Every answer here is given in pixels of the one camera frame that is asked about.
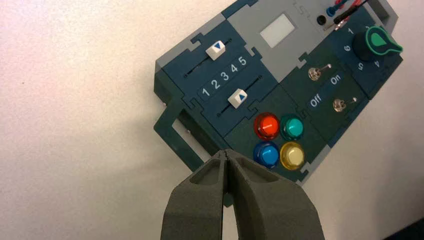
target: black knob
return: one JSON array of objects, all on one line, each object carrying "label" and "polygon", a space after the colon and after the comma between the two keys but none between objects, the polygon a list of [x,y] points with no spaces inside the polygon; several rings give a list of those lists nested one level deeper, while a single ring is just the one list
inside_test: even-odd
[{"label": "black knob", "polygon": [[353,38],[353,51],[364,62],[373,61],[377,56],[401,53],[404,49],[379,26],[370,27]]}]

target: control panel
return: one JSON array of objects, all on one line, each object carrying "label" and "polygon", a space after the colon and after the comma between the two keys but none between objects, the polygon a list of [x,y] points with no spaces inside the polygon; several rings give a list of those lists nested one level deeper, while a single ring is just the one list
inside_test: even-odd
[{"label": "control panel", "polygon": [[386,0],[238,0],[156,61],[154,129],[195,171],[234,149],[304,183],[401,64]]}]

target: white display screen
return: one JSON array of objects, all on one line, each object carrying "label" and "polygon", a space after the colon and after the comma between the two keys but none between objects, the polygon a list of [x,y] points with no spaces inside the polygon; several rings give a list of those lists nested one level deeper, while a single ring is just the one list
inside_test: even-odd
[{"label": "white display screen", "polygon": [[277,46],[285,37],[287,37],[294,29],[295,26],[283,13],[277,17],[277,19],[271,22],[271,24],[265,27],[265,29],[260,32],[260,35],[266,41],[266,43],[271,48],[273,48]]}]

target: number 4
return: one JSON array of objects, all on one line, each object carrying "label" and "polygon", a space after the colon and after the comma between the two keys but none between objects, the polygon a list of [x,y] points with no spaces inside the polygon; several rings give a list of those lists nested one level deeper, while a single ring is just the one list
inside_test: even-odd
[{"label": "number 4", "polygon": [[239,71],[239,69],[236,67],[236,66],[234,66],[234,64],[231,64],[231,72],[238,72]]}]

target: red button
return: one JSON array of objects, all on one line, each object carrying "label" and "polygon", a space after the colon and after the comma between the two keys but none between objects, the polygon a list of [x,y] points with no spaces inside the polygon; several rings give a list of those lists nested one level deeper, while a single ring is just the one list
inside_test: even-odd
[{"label": "red button", "polygon": [[280,121],[270,112],[261,113],[254,121],[254,131],[260,139],[272,140],[280,132]]}]

